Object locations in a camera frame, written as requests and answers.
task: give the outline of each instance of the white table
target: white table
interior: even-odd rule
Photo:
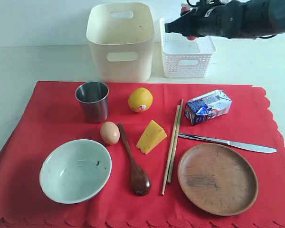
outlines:
[[[168,79],[155,44],[152,83],[249,84],[267,91],[285,139],[285,38],[215,40],[217,53],[205,78]],[[16,127],[37,81],[96,79],[88,46],[0,48],[0,149]]]

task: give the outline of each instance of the wooden plate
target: wooden plate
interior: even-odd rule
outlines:
[[[204,143],[187,150],[178,166],[178,178],[189,200],[211,214],[240,214],[257,198],[258,181],[251,165],[220,144]]]

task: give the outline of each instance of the egg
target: egg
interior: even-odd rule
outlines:
[[[100,128],[100,136],[106,144],[113,145],[119,141],[120,132],[113,122],[104,122]]]

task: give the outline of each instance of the stainless steel cup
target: stainless steel cup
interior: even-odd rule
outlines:
[[[109,87],[102,82],[87,82],[77,88],[76,99],[89,123],[100,123],[108,118]]]

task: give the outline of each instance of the cheese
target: cheese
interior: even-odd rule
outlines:
[[[136,147],[148,154],[155,146],[167,137],[166,132],[155,121],[151,120],[141,135]]]

